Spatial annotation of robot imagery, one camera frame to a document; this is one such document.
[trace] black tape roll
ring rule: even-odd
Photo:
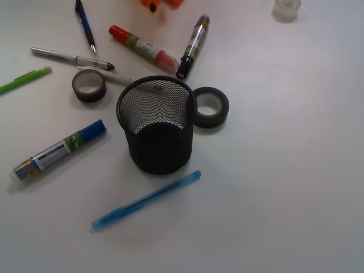
[[[92,86],[96,88],[93,92],[82,92],[81,87]],[[77,98],[84,102],[94,102],[100,100],[106,94],[106,84],[103,75],[95,70],[83,70],[75,75],[72,80],[72,88]]]
[[[203,128],[214,128],[217,127],[226,120],[226,117],[228,116],[229,112],[229,100],[225,96],[223,92],[216,88],[212,87],[200,87],[193,91],[193,94],[195,95],[195,98],[197,99],[201,95],[209,94],[212,96],[215,96],[220,101],[220,108],[219,110],[213,114],[213,115],[205,115],[201,114],[197,110],[197,115],[195,119],[195,125],[198,127]]]

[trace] green highlighter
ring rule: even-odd
[[[27,84],[28,82],[34,81],[37,78],[43,77],[46,74],[49,74],[52,72],[52,68],[51,67],[45,67],[41,70],[33,70],[32,72],[26,73],[23,76],[20,76],[18,78],[16,78],[14,81],[0,86],[0,95],[13,90],[15,88],[18,88],[19,86],[22,86],[24,84]]]

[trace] blue pen cap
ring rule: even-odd
[[[78,133],[81,135],[82,139],[86,143],[88,143],[92,139],[101,135],[105,131],[106,131],[105,125],[102,122],[102,120],[99,119],[97,122],[92,123],[91,125],[87,126],[86,128],[83,128],[82,130],[78,131]]]

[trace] pen holder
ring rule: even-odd
[[[139,168],[164,175],[188,161],[197,103],[185,83],[167,76],[141,78],[120,95],[116,112]]]

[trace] roll of tape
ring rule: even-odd
[[[223,124],[229,112],[229,100],[225,94],[212,87],[197,88],[193,94],[197,100],[197,107],[202,106],[198,102],[201,102],[203,96],[206,96],[205,102],[207,101],[207,104],[213,105],[213,108],[216,109],[216,113],[211,115],[203,114],[197,109],[195,125],[203,128],[214,128]]]
[[[72,80],[72,88],[77,98],[84,102],[98,101],[106,94],[103,75],[91,69],[77,73]]]

